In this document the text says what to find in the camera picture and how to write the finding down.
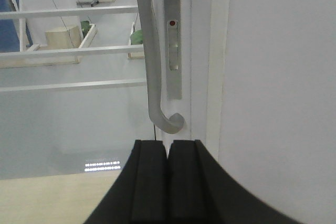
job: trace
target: green object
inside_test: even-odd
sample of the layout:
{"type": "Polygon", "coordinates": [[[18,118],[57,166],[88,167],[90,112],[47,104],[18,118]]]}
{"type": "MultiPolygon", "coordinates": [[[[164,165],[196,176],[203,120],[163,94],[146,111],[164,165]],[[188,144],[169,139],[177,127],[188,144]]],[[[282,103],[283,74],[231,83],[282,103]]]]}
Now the green object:
{"type": "Polygon", "coordinates": [[[143,44],[142,30],[135,31],[131,35],[131,45],[143,44]]]}
{"type": "Polygon", "coordinates": [[[80,23],[80,26],[82,27],[83,37],[85,38],[85,36],[88,34],[88,32],[91,28],[90,21],[88,21],[88,20],[82,21],[80,23]]]}

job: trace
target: blue wall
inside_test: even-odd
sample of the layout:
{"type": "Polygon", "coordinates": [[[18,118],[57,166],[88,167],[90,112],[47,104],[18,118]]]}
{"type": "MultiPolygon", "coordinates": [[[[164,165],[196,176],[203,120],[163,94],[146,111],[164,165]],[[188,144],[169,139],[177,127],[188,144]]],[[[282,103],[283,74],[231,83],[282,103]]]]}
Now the blue wall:
{"type": "MultiPolygon", "coordinates": [[[[10,12],[8,0],[0,0],[0,12],[10,12]]],[[[19,38],[13,20],[0,20],[0,52],[19,51],[19,38]]]]}

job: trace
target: beige floor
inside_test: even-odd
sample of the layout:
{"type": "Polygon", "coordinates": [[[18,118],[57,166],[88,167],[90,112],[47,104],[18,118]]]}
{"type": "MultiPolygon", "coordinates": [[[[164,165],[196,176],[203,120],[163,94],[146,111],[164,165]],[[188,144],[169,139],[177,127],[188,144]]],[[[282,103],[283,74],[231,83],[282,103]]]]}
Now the beige floor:
{"type": "Polygon", "coordinates": [[[0,180],[0,223],[83,223],[119,173],[0,180]]]}

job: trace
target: white railing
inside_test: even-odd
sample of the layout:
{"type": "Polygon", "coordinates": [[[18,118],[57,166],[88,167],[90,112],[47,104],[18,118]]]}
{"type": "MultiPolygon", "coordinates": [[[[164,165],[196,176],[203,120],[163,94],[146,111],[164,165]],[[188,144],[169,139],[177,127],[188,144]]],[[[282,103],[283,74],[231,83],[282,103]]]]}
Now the white railing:
{"type": "Polygon", "coordinates": [[[4,87],[0,88],[0,93],[13,91],[68,91],[68,90],[88,90],[103,88],[128,88],[146,86],[146,79],[128,79],[128,80],[108,80],[108,81],[86,81],[74,83],[58,83],[21,87],[4,87]]]}
{"type": "Polygon", "coordinates": [[[77,15],[103,15],[103,14],[123,14],[137,13],[138,6],[109,6],[109,7],[87,7],[56,10],[24,10],[22,12],[3,12],[0,19],[19,18],[50,18],[56,16],[77,16],[77,15]]]}
{"type": "MultiPolygon", "coordinates": [[[[95,8],[73,8],[57,10],[34,10],[20,12],[2,12],[0,19],[20,19],[21,30],[26,18],[42,18],[55,16],[77,16],[77,15],[104,15],[104,14],[123,14],[137,13],[137,6],[117,6],[117,7],[95,7],[95,8]]],[[[19,60],[29,58],[48,58],[60,56],[96,56],[106,54],[122,54],[131,52],[142,52],[143,45],[125,45],[92,48],[74,48],[44,51],[24,51],[0,53],[0,60],[19,60]]],[[[85,90],[101,88],[120,88],[120,87],[139,87],[146,86],[146,79],[128,80],[107,80],[107,81],[88,81],[75,83],[59,83],[21,87],[0,87],[0,93],[13,91],[38,91],[38,90],[85,90]]]]}
{"type": "Polygon", "coordinates": [[[125,45],[111,47],[87,47],[71,49],[55,49],[44,51],[25,51],[25,52],[3,52],[0,54],[0,60],[19,60],[19,59],[37,59],[61,56],[96,56],[107,54],[128,54],[129,52],[142,52],[143,45],[125,45]]]}

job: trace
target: door handle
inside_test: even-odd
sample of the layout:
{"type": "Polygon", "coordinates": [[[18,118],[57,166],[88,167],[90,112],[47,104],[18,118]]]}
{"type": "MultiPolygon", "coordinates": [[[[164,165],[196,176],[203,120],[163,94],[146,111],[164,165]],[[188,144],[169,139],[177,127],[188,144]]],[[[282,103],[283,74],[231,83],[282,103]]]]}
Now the door handle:
{"type": "Polygon", "coordinates": [[[137,1],[145,53],[149,117],[162,131],[175,134],[182,129],[184,118],[175,113],[168,119],[161,110],[160,41],[152,0],[137,1]]]}

